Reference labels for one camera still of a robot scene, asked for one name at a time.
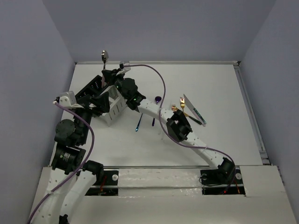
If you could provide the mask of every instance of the spoon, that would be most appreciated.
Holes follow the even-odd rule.
[[[161,99],[162,99],[162,97],[160,97],[160,96],[156,96],[156,97],[155,97],[155,102],[156,102],[156,104],[158,104],[158,103],[161,101]],[[153,123],[152,123],[151,125],[152,125],[152,126],[155,125],[155,119],[153,119]]]

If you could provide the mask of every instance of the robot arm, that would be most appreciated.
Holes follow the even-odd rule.
[[[231,178],[231,174],[235,170],[234,163],[221,156],[217,150],[206,150],[206,144],[192,132],[191,126],[181,110],[173,112],[160,108],[139,93],[133,79],[123,78],[125,73],[130,70],[125,65],[122,63],[120,68],[115,70],[104,69],[102,74],[106,85],[104,86],[102,83],[102,88],[99,87],[100,84],[93,83],[94,80],[92,80],[76,96],[74,96],[73,92],[67,92],[57,97],[56,101],[59,104],[74,110],[74,113],[69,112],[75,117],[74,121],[69,119],[62,120],[56,126],[55,141],[57,142],[57,147],[52,162],[46,197],[39,203],[41,206],[39,208],[36,207],[35,211],[37,213],[33,212],[31,214],[31,218],[35,214],[32,222],[30,218],[28,223],[68,224],[77,205],[88,189],[99,178],[101,180],[103,177],[103,165],[88,161],[83,166],[83,171],[81,171],[71,190],[70,187],[76,175],[69,177],[68,181],[65,180],[65,178],[74,174],[72,173],[74,170],[78,171],[79,167],[81,167],[80,164],[85,150],[78,146],[86,143],[88,133],[86,126],[89,126],[91,117],[100,116],[102,113],[110,110],[109,95],[104,90],[111,85],[114,85],[126,99],[126,104],[131,110],[145,113],[155,119],[159,119],[159,114],[161,114],[161,122],[167,126],[168,135],[179,145],[184,147],[190,146],[196,154],[207,162],[212,169],[209,170],[210,178],[214,178],[221,183],[227,183],[229,179],[234,180],[234,175]],[[62,181],[66,182],[57,188]]]
[[[75,184],[66,195],[60,210],[59,224],[71,223],[74,212],[90,187],[104,176],[103,164],[88,161],[80,172]]]
[[[138,110],[140,113],[147,114],[155,119],[159,119],[159,106],[148,99],[144,99],[140,102],[140,105],[138,106]],[[162,108],[161,109],[161,121],[163,124],[169,123],[169,119],[173,117],[174,112],[171,110],[167,110]],[[206,147],[206,144],[202,142],[198,136],[196,136],[195,133],[189,132],[188,133],[188,138],[183,140],[183,144],[187,146],[201,146],[201,147]],[[223,156],[221,156],[218,153],[205,150],[205,149],[195,149],[191,148],[197,155],[199,155],[201,158],[203,158],[207,164],[210,166],[212,169],[217,169],[219,165],[222,164],[223,162]]]
[[[60,209],[63,205],[64,198],[68,194],[72,182],[76,179],[74,175],[69,181],[58,188],[55,192],[51,192],[62,180],[67,176],[64,170],[55,169],[51,170],[50,179],[47,186],[46,194],[50,196],[43,202],[39,208],[36,216],[33,218],[32,224],[58,224]]]

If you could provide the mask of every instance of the knife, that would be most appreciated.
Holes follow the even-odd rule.
[[[184,98],[185,98],[185,104],[189,108],[189,110],[202,123],[203,126],[206,126],[206,121],[203,119],[201,114],[195,109],[195,107],[193,106],[193,104],[190,102],[190,100],[187,98],[185,94],[184,94]]]

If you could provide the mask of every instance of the white wall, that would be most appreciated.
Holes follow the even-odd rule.
[[[0,0],[0,222],[24,224],[74,62],[41,0]]]
[[[299,1],[277,0],[241,63],[272,163],[299,222]]]
[[[43,0],[72,58],[240,61],[275,0]]]

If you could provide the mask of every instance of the gold utensil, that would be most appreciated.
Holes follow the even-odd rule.
[[[184,112],[184,108],[185,108],[185,99],[184,98],[180,98],[180,105],[181,105],[181,108],[182,108],[182,110],[183,110],[183,112]]]
[[[171,110],[172,110],[172,111],[177,111],[178,108],[176,107],[175,104],[173,104],[173,105],[171,105]],[[185,113],[185,112],[183,112],[183,113],[184,113],[184,115],[185,115],[186,117],[188,117],[188,118],[190,118],[191,120],[195,121],[195,122],[198,123],[199,125],[202,125],[202,123],[201,123],[199,120],[197,120],[197,119],[195,119],[195,118],[189,116],[189,115],[188,115],[187,113]]]

